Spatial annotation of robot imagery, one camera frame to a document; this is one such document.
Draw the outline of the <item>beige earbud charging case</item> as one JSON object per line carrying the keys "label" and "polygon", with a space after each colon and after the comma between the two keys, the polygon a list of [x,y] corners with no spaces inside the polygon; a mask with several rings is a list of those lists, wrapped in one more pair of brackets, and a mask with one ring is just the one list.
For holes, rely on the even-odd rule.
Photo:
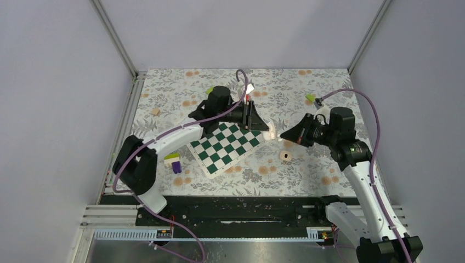
{"label": "beige earbud charging case", "polygon": [[279,153],[279,158],[282,161],[290,162],[293,160],[293,154],[289,151],[283,150]]}

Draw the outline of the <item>white earbud case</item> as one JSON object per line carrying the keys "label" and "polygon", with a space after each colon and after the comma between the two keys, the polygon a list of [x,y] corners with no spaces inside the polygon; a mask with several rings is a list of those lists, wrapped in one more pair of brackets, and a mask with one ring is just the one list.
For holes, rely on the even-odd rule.
{"label": "white earbud case", "polygon": [[268,131],[262,131],[262,136],[265,141],[277,140],[280,142],[283,140],[280,138],[280,134],[276,132],[274,127],[269,127]]}

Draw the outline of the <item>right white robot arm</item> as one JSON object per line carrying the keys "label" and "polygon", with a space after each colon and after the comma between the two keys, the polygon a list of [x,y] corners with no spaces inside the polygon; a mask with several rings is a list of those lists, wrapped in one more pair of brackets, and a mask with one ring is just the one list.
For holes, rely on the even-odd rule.
{"label": "right white robot arm", "polygon": [[356,138],[351,109],[335,107],[330,117],[306,114],[279,136],[295,144],[330,149],[331,158],[350,182],[365,220],[360,220],[337,196],[324,196],[316,204],[317,223],[334,224],[352,242],[358,262],[415,262],[423,250],[418,236],[411,236],[399,220],[381,187],[374,157],[367,144]]}

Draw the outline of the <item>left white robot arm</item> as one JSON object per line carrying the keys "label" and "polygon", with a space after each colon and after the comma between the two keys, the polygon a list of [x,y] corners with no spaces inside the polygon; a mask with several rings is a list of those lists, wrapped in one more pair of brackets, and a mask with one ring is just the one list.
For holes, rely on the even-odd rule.
{"label": "left white robot arm", "polygon": [[237,124],[242,130],[269,131],[252,100],[240,98],[234,102],[229,88],[215,86],[183,124],[152,139],[140,139],[135,135],[125,138],[112,172],[145,206],[155,224],[164,225],[170,218],[167,201],[155,186],[159,158],[212,134],[221,122]]}

